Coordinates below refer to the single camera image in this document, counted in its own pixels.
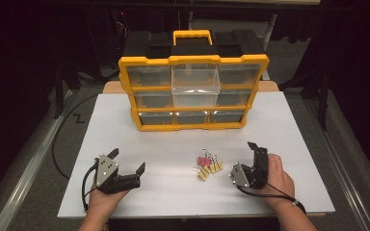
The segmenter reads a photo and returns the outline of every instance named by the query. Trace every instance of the white paper sheet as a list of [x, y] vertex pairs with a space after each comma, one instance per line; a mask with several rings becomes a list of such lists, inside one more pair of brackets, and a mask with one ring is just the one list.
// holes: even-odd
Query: white paper sheet
[[[140, 132], [125, 94], [100, 94], [83, 140], [59, 218], [82, 218], [81, 186], [94, 158], [114, 148], [119, 174], [132, 174], [145, 162], [141, 187], [119, 204], [113, 218], [261, 217], [272, 212], [260, 198], [245, 195], [228, 174], [236, 162], [253, 164], [247, 141], [281, 156], [295, 180], [296, 197], [309, 214], [334, 211], [320, 174], [282, 92], [259, 92], [242, 129]], [[193, 171], [201, 150], [224, 162], [206, 181]], [[87, 191], [93, 177], [89, 177]]]

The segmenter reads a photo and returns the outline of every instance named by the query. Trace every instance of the wire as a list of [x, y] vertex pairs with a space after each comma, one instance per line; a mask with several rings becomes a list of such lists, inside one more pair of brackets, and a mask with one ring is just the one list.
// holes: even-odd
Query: wire
[[124, 29], [124, 37], [127, 38], [127, 28], [124, 26], [124, 24], [120, 23], [119, 21], [116, 21], [116, 23], [119, 25], [118, 34], [120, 35], [121, 34], [121, 29]]
[[54, 136], [54, 139], [53, 139], [53, 142], [52, 142], [52, 146], [51, 146], [51, 152], [52, 152], [52, 159], [53, 159], [53, 164], [55, 165], [56, 169], [59, 171], [59, 173], [65, 177], [65, 179], [69, 180], [70, 177], [68, 175], [66, 175], [59, 167], [57, 161], [56, 161], [56, 156], [55, 156], [55, 145], [56, 145], [56, 140], [57, 138], [59, 137], [59, 134], [60, 134], [60, 131], [62, 130], [63, 128], [63, 125], [65, 124], [66, 120], [68, 119], [68, 117], [71, 115], [71, 113], [76, 110], [76, 108], [78, 108], [80, 105], [82, 105], [83, 103], [89, 101], [90, 99], [94, 98], [98, 96], [98, 94], [95, 94], [95, 95], [92, 95], [88, 98], [86, 98], [85, 100], [83, 100], [82, 102], [80, 102], [79, 104], [77, 104], [76, 106], [74, 106], [70, 112], [66, 115], [65, 119], [62, 121], [62, 123], [60, 124], [59, 126], [59, 129], [56, 131], [56, 134]]
[[125, 22], [125, 27], [127, 28], [128, 31], [130, 31], [130, 28], [128, 27], [127, 19], [125, 19], [125, 13], [124, 12], [119, 12], [119, 14], [122, 16], [122, 19], [124, 19]]
[[179, 11], [178, 11], [178, 27], [179, 27], [179, 30], [181, 30], [181, 17], [180, 17]]
[[89, 210], [89, 205], [86, 202], [86, 196], [89, 193], [91, 193], [92, 191], [96, 190], [96, 188], [94, 188], [94, 189], [91, 189], [89, 192], [85, 193], [85, 190], [86, 190], [86, 181], [87, 181], [87, 178], [89, 177], [90, 173], [92, 173], [92, 171], [94, 171], [94, 170], [97, 169], [97, 166], [98, 166], [98, 158], [95, 158], [94, 165], [92, 165], [92, 167], [89, 168], [89, 170], [86, 172], [86, 175], [83, 178], [83, 184], [82, 184], [82, 200], [83, 200], [84, 211], [88, 211]]
[[277, 189], [276, 187], [272, 186], [271, 184], [267, 183], [268, 186], [272, 187], [273, 189], [277, 190], [278, 192], [282, 193], [282, 195], [280, 194], [260, 194], [260, 193], [254, 193], [254, 192], [247, 192], [245, 191], [242, 187], [240, 186], [236, 186], [236, 188], [244, 193], [244, 194], [247, 194], [247, 195], [251, 195], [251, 196], [256, 196], [256, 197], [273, 197], [273, 198], [280, 198], [280, 199], [286, 199], [286, 200], [289, 200], [292, 202], [292, 204], [294, 206], [297, 206], [299, 207], [303, 213], [305, 213], [305, 207], [304, 205], [302, 204], [302, 202], [300, 202], [299, 200], [297, 200], [296, 198], [293, 198], [291, 197], [290, 195], [280, 191], [279, 189]]

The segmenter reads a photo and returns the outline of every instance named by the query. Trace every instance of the clear plastic drawer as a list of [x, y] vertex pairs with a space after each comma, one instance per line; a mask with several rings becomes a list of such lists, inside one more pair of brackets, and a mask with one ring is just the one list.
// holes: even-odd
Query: clear plastic drawer
[[172, 106], [170, 90], [136, 91], [134, 97], [138, 108], [166, 108]]
[[220, 64], [219, 79], [223, 85], [253, 85], [261, 64]]
[[138, 113], [143, 125], [173, 124], [173, 113]]
[[211, 123], [240, 122], [243, 110], [212, 111], [210, 115]]
[[202, 124], [207, 122], [207, 111], [178, 112], [176, 114], [177, 124]]
[[174, 107], [214, 107], [221, 84], [214, 64], [172, 66]]
[[127, 72], [133, 87], [171, 84], [170, 65], [130, 65], [127, 67]]
[[221, 90], [216, 101], [217, 106], [242, 106], [248, 103], [251, 90]]

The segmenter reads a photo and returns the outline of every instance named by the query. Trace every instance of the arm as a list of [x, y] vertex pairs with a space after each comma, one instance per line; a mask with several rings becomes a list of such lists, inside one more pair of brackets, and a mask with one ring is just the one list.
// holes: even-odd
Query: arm
[[105, 223], [110, 215], [116, 210], [119, 202], [128, 194], [129, 191], [114, 194], [104, 194], [99, 190], [90, 193], [89, 210], [83, 220], [79, 231], [103, 230]]
[[[295, 196], [293, 179], [283, 170], [281, 158], [275, 154], [269, 154], [268, 183], [292, 197]], [[279, 194], [279, 192], [268, 185], [259, 192], [262, 194]], [[275, 211], [283, 231], [317, 230], [306, 214], [290, 201], [273, 197], [264, 197], [263, 200], [269, 208]]]

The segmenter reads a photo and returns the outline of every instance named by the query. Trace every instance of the black cable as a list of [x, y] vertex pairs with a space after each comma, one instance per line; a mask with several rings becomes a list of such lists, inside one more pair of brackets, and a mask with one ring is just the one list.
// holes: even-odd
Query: black cable
[[94, 189], [91, 189], [89, 192], [86, 193], [86, 181], [87, 181], [87, 178], [89, 177], [90, 173], [92, 173], [92, 171], [94, 171], [94, 170], [97, 169], [97, 166], [98, 166], [98, 158], [95, 158], [94, 165], [92, 165], [92, 167], [89, 168], [89, 170], [86, 172], [86, 175], [83, 178], [83, 184], [82, 184], [82, 200], [83, 200], [84, 211], [88, 211], [89, 210], [89, 205], [86, 202], [86, 196], [89, 193], [91, 193], [92, 191], [96, 190], [96, 188], [94, 188]]
[[267, 183], [267, 185], [268, 185], [268, 186], [270, 186], [270, 187], [272, 187], [273, 189], [277, 190], [278, 192], [282, 193], [282, 195], [280, 195], [280, 194], [259, 194], [259, 193], [254, 193], [254, 192], [247, 192], [247, 191], [243, 190], [243, 188], [242, 188], [242, 187], [240, 187], [240, 186], [236, 186], [236, 187], [237, 187], [237, 189], [238, 189], [240, 192], [242, 192], [242, 193], [244, 193], [244, 194], [247, 194], [247, 195], [251, 195], [251, 196], [257, 196], [257, 197], [273, 197], [273, 198], [280, 198], [280, 199], [286, 199], [286, 200], [289, 200], [289, 201], [291, 201], [291, 203], [292, 203], [294, 206], [299, 207], [299, 208], [303, 211], [303, 213], [305, 213], [305, 214], [306, 214], [306, 212], [305, 212], [305, 207], [304, 207], [304, 205], [302, 204], [302, 202], [300, 202], [300, 201], [299, 201], [299, 200], [297, 200], [296, 198], [293, 198], [293, 197], [291, 197], [290, 195], [288, 195], [288, 194], [286, 194], [286, 193], [284, 193], [284, 192], [280, 191], [279, 189], [277, 189], [276, 187], [274, 187], [274, 186], [270, 185], [269, 183]]
[[70, 110], [70, 112], [65, 116], [65, 119], [63, 119], [62, 123], [61, 123], [61, 124], [60, 124], [60, 126], [59, 126], [59, 129], [57, 130], [57, 132], [56, 132], [56, 134], [55, 134], [55, 136], [54, 136], [54, 138], [53, 138], [53, 142], [52, 142], [52, 146], [51, 146], [51, 152], [52, 152], [52, 159], [53, 159], [53, 163], [54, 163], [54, 165], [55, 165], [56, 169], [59, 171], [59, 173], [60, 173], [62, 176], [64, 176], [64, 177], [65, 177], [65, 179], [67, 179], [67, 180], [69, 180], [69, 179], [70, 179], [70, 177], [69, 177], [69, 176], [67, 176], [64, 172], [62, 172], [62, 170], [60, 169], [60, 167], [59, 167], [59, 165], [57, 164], [57, 161], [56, 161], [56, 156], [55, 156], [55, 144], [56, 144], [56, 140], [57, 140], [57, 138], [58, 138], [58, 136], [59, 136], [59, 134], [60, 134], [60, 131], [62, 130], [63, 125], [65, 124], [66, 120], [67, 120], [67, 119], [68, 119], [68, 117], [71, 115], [71, 113], [72, 113], [74, 110], [76, 110], [76, 108], [77, 108], [77, 107], [79, 107], [79, 106], [80, 106], [80, 105], [82, 105], [83, 103], [87, 102], [88, 100], [90, 100], [90, 99], [92, 99], [92, 98], [94, 98], [94, 97], [96, 97], [96, 96], [98, 96], [98, 94], [92, 95], [92, 96], [90, 96], [90, 97], [86, 98], [85, 100], [83, 100], [82, 102], [80, 102], [79, 104], [77, 104], [76, 106], [74, 106], [74, 107]]

